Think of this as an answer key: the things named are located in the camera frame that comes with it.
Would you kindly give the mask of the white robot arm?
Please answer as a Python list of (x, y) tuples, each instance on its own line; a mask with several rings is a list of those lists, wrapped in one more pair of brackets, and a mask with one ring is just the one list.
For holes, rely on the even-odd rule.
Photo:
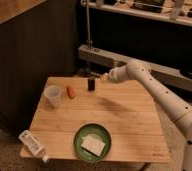
[(192, 171), (192, 106), (155, 79), (150, 66), (138, 59), (110, 69), (101, 79), (112, 83), (136, 80), (149, 92), (185, 137), (181, 171)]

